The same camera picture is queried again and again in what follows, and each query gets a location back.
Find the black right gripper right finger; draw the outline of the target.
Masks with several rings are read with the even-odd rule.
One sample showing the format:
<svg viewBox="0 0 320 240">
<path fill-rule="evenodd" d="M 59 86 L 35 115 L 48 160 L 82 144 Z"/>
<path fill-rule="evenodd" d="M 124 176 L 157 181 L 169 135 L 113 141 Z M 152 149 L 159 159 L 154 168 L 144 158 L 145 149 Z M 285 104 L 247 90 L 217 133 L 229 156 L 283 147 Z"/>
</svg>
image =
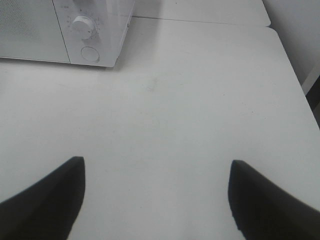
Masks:
<svg viewBox="0 0 320 240">
<path fill-rule="evenodd" d="M 320 212 L 290 195 L 243 160 L 233 160 L 227 190 L 247 240 L 318 240 Z"/>
</svg>

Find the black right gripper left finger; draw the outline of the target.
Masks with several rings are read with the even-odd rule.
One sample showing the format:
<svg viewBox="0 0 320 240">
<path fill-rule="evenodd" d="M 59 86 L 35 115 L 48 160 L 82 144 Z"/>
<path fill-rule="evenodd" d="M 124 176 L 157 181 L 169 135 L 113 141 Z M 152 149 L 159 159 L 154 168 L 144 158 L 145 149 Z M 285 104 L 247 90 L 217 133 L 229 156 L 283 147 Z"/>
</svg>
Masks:
<svg viewBox="0 0 320 240">
<path fill-rule="evenodd" d="M 85 160 L 74 156 L 0 204 L 2 240 L 66 240 L 85 196 Z"/>
</svg>

